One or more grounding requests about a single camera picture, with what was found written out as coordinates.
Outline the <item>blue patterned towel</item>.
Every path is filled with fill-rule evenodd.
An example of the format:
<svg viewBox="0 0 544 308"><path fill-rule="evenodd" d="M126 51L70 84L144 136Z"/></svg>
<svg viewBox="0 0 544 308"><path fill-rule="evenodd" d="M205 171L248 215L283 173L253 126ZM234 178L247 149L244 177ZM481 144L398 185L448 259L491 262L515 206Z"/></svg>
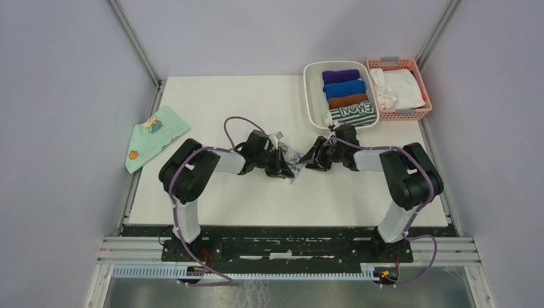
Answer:
<svg viewBox="0 0 544 308"><path fill-rule="evenodd" d="M303 155L299 151L296 151L294 148L288 146L283 142L279 142L278 145L282 148L282 154L284 156L285 162L287 163L289 170L294 175L293 178L285 178L284 180L288 184L292 184L296 180L302 169L300 159Z"/></svg>

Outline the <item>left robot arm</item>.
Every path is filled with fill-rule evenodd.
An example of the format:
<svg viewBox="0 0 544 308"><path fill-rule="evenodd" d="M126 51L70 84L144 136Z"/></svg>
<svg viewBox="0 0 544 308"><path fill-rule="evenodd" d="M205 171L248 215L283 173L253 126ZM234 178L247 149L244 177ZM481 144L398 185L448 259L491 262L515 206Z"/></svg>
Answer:
<svg viewBox="0 0 544 308"><path fill-rule="evenodd" d="M268 135L254 130L246 141L229 150L204 146L190 138L162 166L158 179L172 202L173 234L180 241L180 256L194 261L201 255L202 245L197 240L201 234L198 198L214 173L245 175L259 168L270 178L296 177L296 168L286 157L288 147L279 141L281 137L281 133Z"/></svg>

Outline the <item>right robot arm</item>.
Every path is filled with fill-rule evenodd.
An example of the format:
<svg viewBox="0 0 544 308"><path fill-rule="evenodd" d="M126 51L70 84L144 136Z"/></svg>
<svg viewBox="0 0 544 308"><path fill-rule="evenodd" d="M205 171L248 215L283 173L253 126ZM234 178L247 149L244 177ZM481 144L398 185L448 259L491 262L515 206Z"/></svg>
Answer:
<svg viewBox="0 0 544 308"><path fill-rule="evenodd" d="M396 254L396 245L408 240L415 218L444 190L441 175L420 143L398 146L361 146L356 129L349 124L332 127L329 137L320 136L300 159L308 169L328 171L340 163L351 171L383 173L391 204L375 227L370 252L379 262Z"/></svg>

